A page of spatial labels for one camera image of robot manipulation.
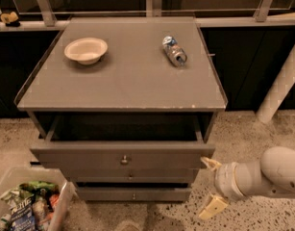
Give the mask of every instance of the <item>drawer knob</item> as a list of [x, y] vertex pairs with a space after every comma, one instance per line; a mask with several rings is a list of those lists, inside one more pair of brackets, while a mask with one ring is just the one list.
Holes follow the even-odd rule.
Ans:
[[129, 163], [129, 161], [128, 161], [128, 159], [127, 159], [127, 156], [124, 155], [123, 158], [122, 158], [122, 160], [120, 161], [120, 164], [123, 165], [123, 166], [125, 166], [125, 165], [127, 165], [128, 163]]

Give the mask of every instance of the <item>black and yellow object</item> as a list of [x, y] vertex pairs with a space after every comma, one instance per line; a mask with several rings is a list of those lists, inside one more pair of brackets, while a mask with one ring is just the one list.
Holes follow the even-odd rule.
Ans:
[[0, 15], [2, 22], [5, 23], [6, 26], [9, 27], [18, 27], [20, 26], [19, 17], [16, 12], [11, 13], [2, 13]]

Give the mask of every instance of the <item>gray tabletop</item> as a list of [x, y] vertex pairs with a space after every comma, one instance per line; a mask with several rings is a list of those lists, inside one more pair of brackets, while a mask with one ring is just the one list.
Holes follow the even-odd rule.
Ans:
[[[173, 66], [162, 49], [173, 36], [188, 56]], [[75, 39], [99, 38], [109, 50], [83, 66], [63, 50]], [[20, 100], [23, 111], [214, 111], [226, 97], [191, 17], [72, 18]]]

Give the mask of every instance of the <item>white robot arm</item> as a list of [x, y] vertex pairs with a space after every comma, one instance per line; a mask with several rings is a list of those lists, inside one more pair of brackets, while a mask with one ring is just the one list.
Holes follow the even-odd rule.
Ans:
[[211, 218], [228, 206], [229, 201], [253, 195], [295, 198], [295, 151], [286, 147], [267, 149], [259, 160], [248, 163], [219, 164], [202, 158], [215, 172], [213, 195], [202, 210], [201, 218]]

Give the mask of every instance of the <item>speckled floor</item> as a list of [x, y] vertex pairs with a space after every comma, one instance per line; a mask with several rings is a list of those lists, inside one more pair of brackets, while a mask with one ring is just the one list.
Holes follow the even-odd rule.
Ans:
[[[30, 119], [0, 119], [0, 178], [9, 167], [29, 165], [34, 159], [29, 145], [37, 135]], [[295, 111], [279, 111], [267, 125], [253, 112], [221, 113], [209, 143], [216, 145], [213, 158], [222, 163], [255, 160], [275, 145], [295, 149]], [[201, 170], [183, 204], [86, 203], [74, 196], [63, 230], [295, 230], [295, 199], [256, 196], [233, 203], [210, 220], [200, 220], [205, 196], [214, 192], [211, 176]]]

